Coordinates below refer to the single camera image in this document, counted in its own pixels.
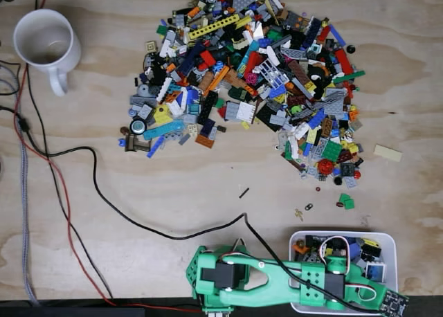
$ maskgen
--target wooden table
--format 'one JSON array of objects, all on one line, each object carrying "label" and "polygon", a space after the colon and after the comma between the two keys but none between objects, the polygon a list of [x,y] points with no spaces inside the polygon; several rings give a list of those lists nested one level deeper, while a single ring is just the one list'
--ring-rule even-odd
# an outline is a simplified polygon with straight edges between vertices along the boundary
[{"label": "wooden table", "polygon": [[[282,0],[296,12],[328,16],[347,43],[356,46],[352,62],[366,71],[354,99],[363,123],[356,139],[365,149],[365,162],[353,190],[331,181],[302,181],[274,150],[277,135],[264,124],[248,131],[227,124],[228,131],[217,135],[212,150],[188,142],[168,143],[152,159],[142,152],[123,152],[118,130],[129,123],[128,96],[135,93],[145,42],[155,39],[159,44],[159,20],[188,1],[47,1],[47,8],[71,21],[83,48],[63,98],[51,93],[44,75],[31,70],[51,151],[96,148],[103,193],[130,217],[170,234],[193,233],[248,212],[252,225],[287,257],[289,237],[301,228],[389,233],[397,243],[399,289],[443,294],[442,0]],[[17,61],[12,31],[32,8],[33,0],[0,5],[0,59]],[[0,103],[12,105],[12,99],[3,97]],[[41,140],[27,92],[22,105]],[[24,299],[19,148],[6,112],[0,114],[0,136],[0,299]],[[403,152],[401,162],[374,156],[377,143]],[[56,162],[69,187],[73,223],[115,297],[189,296],[184,272],[200,244],[229,244],[243,237],[254,255],[267,256],[244,224],[184,242],[139,229],[96,194],[89,153],[76,152]],[[247,187],[249,192],[239,199]],[[354,210],[335,206],[342,192],[354,197]],[[48,166],[35,156],[30,158],[29,197],[37,296],[98,297],[69,249]],[[294,211],[308,203],[314,208],[303,212],[301,222]]]}]

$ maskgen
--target yellow lego beam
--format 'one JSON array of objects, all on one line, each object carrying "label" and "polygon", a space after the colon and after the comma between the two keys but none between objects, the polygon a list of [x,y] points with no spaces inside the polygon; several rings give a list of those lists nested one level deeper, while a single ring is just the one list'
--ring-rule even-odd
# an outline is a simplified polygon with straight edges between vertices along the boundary
[{"label": "yellow lego beam", "polygon": [[235,23],[236,21],[239,21],[240,17],[239,15],[235,14],[232,16],[229,16],[225,19],[222,19],[221,21],[216,21],[215,23],[205,26],[203,28],[199,28],[198,30],[192,31],[188,33],[188,37],[191,40],[194,40],[198,37],[201,37],[202,35],[205,35],[206,33],[212,32],[212,31],[216,31],[219,28],[223,28],[226,25]]}]

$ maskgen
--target white lego brick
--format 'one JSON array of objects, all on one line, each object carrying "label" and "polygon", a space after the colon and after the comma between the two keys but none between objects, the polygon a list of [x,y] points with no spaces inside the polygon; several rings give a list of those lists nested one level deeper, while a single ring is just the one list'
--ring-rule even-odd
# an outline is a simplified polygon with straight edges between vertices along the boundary
[{"label": "white lego brick", "polygon": [[166,91],[168,90],[169,86],[171,85],[171,81],[172,81],[171,77],[166,77],[165,82],[163,83],[163,86],[161,87],[160,92],[157,95],[157,98],[156,98],[157,102],[160,102],[163,99],[163,97],[166,94]]},{"label": "white lego brick", "polygon": [[237,112],[237,119],[245,121],[249,124],[252,123],[254,117],[255,106],[250,105],[247,102],[240,102]]},{"label": "white lego brick", "polygon": [[168,53],[169,46],[171,46],[171,42],[169,40],[165,39],[165,41],[161,45],[161,50],[159,53],[160,57],[166,57],[166,54]]},{"label": "white lego brick", "polygon": [[268,58],[271,60],[271,62],[274,64],[274,66],[278,66],[280,64],[280,61],[277,58],[277,55],[274,52],[274,49],[270,46],[266,47],[266,54],[268,55]]},{"label": "white lego brick", "polygon": [[294,136],[300,140],[309,131],[309,125],[306,122],[300,123],[294,130]]},{"label": "white lego brick", "polygon": [[254,39],[252,39],[252,36],[250,34],[250,32],[248,30],[243,31],[243,37],[248,41],[249,44],[252,44],[252,41]]},{"label": "white lego brick", "polygon": [[401,152],[395,151],[393,149],[388,149],[387,147],[381,145],[375,145],[374,154],[376,156],[382,156],[384,158],[397,161],[401,160],[401,156],[403,155]]},{"label": "white lego brick", "polygon": [[180,105],[176,100],[174,100],[173,102],[167,102],[166,105],[168,106],[172,117],[178,118],[180,115],[183,114],[183,111],[181,110]]}]

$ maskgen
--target black lego piece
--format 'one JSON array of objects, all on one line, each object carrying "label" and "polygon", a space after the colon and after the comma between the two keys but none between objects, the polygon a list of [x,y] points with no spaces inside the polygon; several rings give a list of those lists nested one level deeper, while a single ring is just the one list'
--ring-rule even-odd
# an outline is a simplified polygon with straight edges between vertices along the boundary
[{"label": "black lego piece", "polygon": [[205,124],[206,120],[209,117],[210,110],[213,108],[215,102],[218,99],[218,96],[219,95],[217,92],[209,91],[206,98],[204,98],[204,103],[203,103],[203,106],[201,107],[201,112],[200,112],[199,118],[197,120],[197,123],[199,123],[200,125]]}]

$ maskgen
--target blue lego brick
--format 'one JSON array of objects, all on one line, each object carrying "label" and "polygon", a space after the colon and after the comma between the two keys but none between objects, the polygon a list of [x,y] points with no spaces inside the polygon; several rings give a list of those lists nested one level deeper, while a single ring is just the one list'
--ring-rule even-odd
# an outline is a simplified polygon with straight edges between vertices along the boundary
[{"label": "blue lego brick", "polygon": [[155,144],[153,146],[151,146],[151,150],[146,154],[146,156],[148,158],[151,158],[155,151],[160,147],[160,145],[163,143],[163,141],[165,140],[164,136],[160,136],[159,139],[157,139],[157,141],[155,142]]},{"label": "blue lego brick", "polygon": [[284,85],[280,85],[277,89],[272,88],[271,92],[269,92],[270,99],[280,96],[281,94],[286,93],[286,87]]},{"label": "blue lego brick", "polygon": [[185,125],[182,120],[174,120],[160,127],[146,130],[143,133],[143,138],[146,140],[159,137],[161,135],[167,134],[168,132],[179,132],[185,129]]},{"label": "blue lego brick", "polygon": [[310,151],[311,147],[312,147],[311,143],[306,143],[305,150],[303,151],[303,156],[308,156],[309,155],[309,151]]},{"label": "blue lego brick", "polygon": [[145,73],[141,73],[138,76],[139,76],[139,78],[140,78],[142,83],[146,83],[147,82],[147,76],[145,75]]},{"label": "blue lego brick", "polygon": [[201,42],[197,42],[194,47],[192,47],[191,51],[189,52],[183,63],[180,64],[180,67],[177,68],[177,71],[180,71],[182,74],[187,76],[192,68],[194,68],[194,58],[196,58],[196,56],[205,49],[206,47]]},{"label": "blue lego brick", "polygon": [[302,44],[303,48],[309,48],[314,43],[314,40],[317,37],[317,33],[320,30],[320,27],[321,27],[321,20],[313,18],[311,21],[311,26],[307,31],[306,38]]},{"label": "blue lego brick", "polygon": [[270,38],[262,38],[262,39],[258,39],[258,46],[262,47],[262,48],[266,48],[267,46],[272,44],[272,39]]},{"label": "blue lego brick", "polygon": [[329,24],[329,31],[333,34],[335,39],[337,39],[337,42],[340,44],[340,46],[344,47],[346,45],[345,40],[341,37],[340,33],[337,32],[335,27],[332,24]]},{"label": "blue lego brick", "polygon": [[325,110],[322,108],[311,118],[311,120],[309,120],[307,124],[311,127],[311,129],[313,129],[319,126],[325,117]]}]

